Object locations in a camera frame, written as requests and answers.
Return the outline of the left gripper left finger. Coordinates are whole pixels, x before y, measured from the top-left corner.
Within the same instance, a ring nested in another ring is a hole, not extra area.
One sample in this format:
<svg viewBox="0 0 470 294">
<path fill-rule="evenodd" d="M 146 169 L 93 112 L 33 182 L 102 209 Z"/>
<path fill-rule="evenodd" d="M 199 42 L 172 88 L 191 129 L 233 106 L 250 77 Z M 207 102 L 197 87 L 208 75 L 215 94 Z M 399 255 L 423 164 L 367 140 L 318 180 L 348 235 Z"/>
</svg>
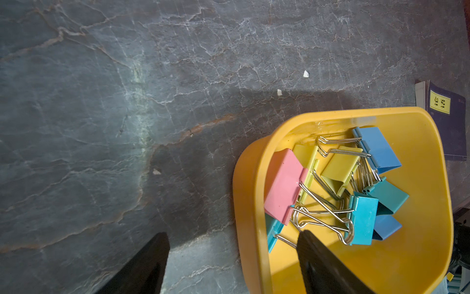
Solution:
<svg viewBox="0 0 470 294">
<path fill-rule="evenodd" d="M 158 294 L 161 291 L 170 242 L 165 232 L 156 234 L 98 294 Z"/>
</svg>

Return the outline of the yellow plastic storage box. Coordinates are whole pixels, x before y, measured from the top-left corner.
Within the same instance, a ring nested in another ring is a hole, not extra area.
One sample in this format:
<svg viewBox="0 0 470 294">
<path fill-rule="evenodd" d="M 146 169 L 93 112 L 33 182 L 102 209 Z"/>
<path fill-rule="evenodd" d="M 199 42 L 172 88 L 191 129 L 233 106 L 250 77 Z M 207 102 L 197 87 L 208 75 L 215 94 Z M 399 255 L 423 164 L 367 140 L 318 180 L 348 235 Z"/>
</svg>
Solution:
<svg viewBox="0 0 470 294">
<path fill-rule="evenodd" d="M 264 186 L 276 151 L 316 135 L 347 134 L 376 126 L 401 167 L 386 180 L 408 194 L 395 213 L 401 229 L 369 246 L 345 246 L 325 227 L 311 231 L 358 278 L 378 294 L 428 294 L 447 273 L 454 243 L 454 221 L 446 163 L 432 117 L 418 107 L 305 113 L 254 141 L 241 154 L 233 175 L 233 200 L 242 272 L 252 294 L 303 294 L 297 252 L 283 242 L 268 249 Z"/>
</svg>

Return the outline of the pink binder clip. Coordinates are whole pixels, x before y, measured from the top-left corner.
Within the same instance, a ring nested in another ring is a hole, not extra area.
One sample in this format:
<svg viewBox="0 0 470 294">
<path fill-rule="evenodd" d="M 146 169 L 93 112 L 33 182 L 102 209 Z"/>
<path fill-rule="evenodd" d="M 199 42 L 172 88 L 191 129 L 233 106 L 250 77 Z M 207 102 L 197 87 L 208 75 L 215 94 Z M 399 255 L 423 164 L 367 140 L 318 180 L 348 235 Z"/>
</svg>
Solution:
<svg viewBox="0 0 470 294">
<path fill-rule="evenodd" d="M 302 214 L 312 220 L 314 224 L 327 227 L 335 232 L 344 245 L 350 245 L 354 240 L 355 233 L 353 221 L 348 218 L 341 218 L 339 216 L 342 214 L 340 210 L 308 188 L 306 180 L 309 174 L 310 171 L 303 167 L 293 150 L 287 148 L 275 152 L 266 175 L 265 213 L 281 223 L 282 226 L 288 225 L 293 220 L 293 213 Z M 340 229 L 334 225 L 329 225 L 319 220 L 315 216 L 316 214 L 307 208 L 301 205 L 297 206 L 297 200 L 301 192 L 305 192 L 313 198 L 324 208 L 325 213 L 332 215 L 344 224 L 345 228 Z"/>
</svg>

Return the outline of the pale yellow binder clip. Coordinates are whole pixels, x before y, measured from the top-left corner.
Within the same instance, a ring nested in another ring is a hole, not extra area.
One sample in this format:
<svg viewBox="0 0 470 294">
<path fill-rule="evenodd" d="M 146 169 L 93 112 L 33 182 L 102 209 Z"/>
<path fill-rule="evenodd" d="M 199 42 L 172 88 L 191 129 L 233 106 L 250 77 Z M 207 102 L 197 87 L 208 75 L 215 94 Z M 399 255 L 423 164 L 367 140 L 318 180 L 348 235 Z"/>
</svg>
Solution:
<svg viewBox="0 0 470 294">
<path fill-rule="evenodd" d="M 336 196 L 343 195 L 351 180 L 351 172 L 357 169 L 359 156 L 334 153 L 328 165 L 321 173 L 323 181 L 331 188 Z"/>
</svg>

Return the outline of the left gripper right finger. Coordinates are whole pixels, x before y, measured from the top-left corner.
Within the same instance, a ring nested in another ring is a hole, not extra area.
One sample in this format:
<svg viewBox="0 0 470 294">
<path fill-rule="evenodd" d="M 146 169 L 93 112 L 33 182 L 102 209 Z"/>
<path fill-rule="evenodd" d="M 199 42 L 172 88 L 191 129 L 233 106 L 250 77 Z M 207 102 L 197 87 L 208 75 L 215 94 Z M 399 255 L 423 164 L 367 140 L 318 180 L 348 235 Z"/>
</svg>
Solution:
<svg viewBox="0 0 470 294">
<path fill-rule="evenodd" d="M 296 251 L 308 294 L 372 294 L 312 232 L 299 234 Z"/>
</svg>

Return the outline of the blue binder clip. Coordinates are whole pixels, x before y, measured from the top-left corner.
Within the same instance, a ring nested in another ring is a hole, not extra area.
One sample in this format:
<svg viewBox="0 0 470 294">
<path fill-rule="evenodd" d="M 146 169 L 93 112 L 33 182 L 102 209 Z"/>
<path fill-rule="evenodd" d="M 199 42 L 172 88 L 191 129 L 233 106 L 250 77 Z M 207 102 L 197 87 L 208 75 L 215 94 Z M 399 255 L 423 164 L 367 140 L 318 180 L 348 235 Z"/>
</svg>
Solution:
<svg viewBox="0 0 470 294">
<path fill-rule="evenodd" d="M 353 138 L 328 139 L 323 136 L 317 138 L 319 152 L 323 157 L 331 154 L 342 154 L 366 158 L 372 170 L 379 175 L 402 166 L 394 150 L 383 136 L 378 127 L 356 127 L 352 130 Z M 341 145 L 357 143 L 362 151 L 331 148 L 328 151 L 322 145 Z"/>
<path fill-rule="evenodd" d="M 379 241 L 386 240 L 401 228 L 402 225 L 393 215 L 379 215 L 375 219 L 372 238 Z"/>
</svg>

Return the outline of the teal binder clip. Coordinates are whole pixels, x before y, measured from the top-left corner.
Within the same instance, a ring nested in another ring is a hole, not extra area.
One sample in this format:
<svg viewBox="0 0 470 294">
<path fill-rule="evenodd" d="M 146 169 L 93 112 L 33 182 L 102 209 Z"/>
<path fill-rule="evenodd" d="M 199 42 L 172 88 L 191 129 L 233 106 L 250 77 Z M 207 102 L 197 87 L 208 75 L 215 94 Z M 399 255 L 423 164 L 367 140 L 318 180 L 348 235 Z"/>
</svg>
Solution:
<svg viewBox="0 0 470 294">
<path fill-rule="evenodd" d="M 407 201 L 409 195 L 391 184 L 386 177 L 380 177 L 366 158 L 359 158 L 359 192 L 378 199 L 377 215 L 393 215 Z"/>
<path fill-rule="evenodd" d="M 265 214 L 266 220 L 266 235 L 268 241 L 268 252 L 271 253 L 274 249 L 276 243 L 280 240 L 285 244 L 291 246 L 292 248 L 297 248 L 296 244 L 287 239 L 286 237 L 281 235 L 283 228 L 285 227 L 277 219 L 273 218 L 272 216 Z"/>
<path fill-rule="evenodd" d="M 298 230 L 318 226 L 334 232 L 338 239 L 347 246 L 370 245 L 372 243 L 378 200 L 362 194 L 353 194 L 345 208 L 337 208 L 327 203 L 326 199 L 309 193 L 318 204 L 317 210 L 304 205 L 293 205 L 291 222 Z"/>
</svg>

